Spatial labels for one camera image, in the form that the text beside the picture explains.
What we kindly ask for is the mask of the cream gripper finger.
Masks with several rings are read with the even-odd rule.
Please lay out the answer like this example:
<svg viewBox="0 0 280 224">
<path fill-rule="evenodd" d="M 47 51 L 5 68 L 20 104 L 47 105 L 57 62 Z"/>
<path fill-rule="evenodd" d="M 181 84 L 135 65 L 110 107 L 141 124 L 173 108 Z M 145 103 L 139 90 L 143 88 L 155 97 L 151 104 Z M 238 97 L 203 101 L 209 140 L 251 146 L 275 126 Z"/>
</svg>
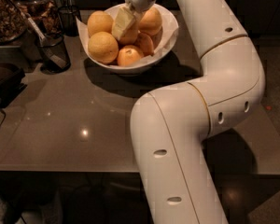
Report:
<svg viewBox="0 0 280 224">
<path fill-rule="evenodd" d="M 137 12 L 131 5 L 120 6 L 112 26 L 112 36 L 120 41 L 128 30 L 142 19 L 143 15 L 143 12 Z"/>
</svg>

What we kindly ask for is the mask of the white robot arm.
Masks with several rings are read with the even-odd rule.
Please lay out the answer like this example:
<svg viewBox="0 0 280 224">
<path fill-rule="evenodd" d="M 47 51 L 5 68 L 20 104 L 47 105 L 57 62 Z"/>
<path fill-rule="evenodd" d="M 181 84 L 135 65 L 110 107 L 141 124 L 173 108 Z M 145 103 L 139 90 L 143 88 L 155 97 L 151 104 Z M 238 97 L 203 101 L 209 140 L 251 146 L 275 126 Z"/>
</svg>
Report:
<svg viewBox="0 0 280 224">
<path fill-rule="evenodd" d="M 264 93 L 264 71 L 224 0 L 176 1 L 203 74 L 135 103 L 133 151 L 154 224 L 228 224 L 202 142 L 252 113 Z"/>
</svg>

